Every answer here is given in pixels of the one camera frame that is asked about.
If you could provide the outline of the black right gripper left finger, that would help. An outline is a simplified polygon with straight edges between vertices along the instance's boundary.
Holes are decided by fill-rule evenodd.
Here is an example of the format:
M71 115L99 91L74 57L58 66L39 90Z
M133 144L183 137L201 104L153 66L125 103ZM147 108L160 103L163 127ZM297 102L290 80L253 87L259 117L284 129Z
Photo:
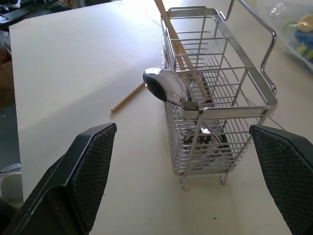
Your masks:
M88 235L106 188L115 123L90 128L43 175L6 235Z

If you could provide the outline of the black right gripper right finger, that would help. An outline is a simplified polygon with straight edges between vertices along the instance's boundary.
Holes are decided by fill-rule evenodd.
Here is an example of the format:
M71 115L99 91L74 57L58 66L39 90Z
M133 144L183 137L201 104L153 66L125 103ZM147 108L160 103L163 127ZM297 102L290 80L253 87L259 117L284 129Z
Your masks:
M293 235L313 233L313 145L305 137L251 125L267 189Z

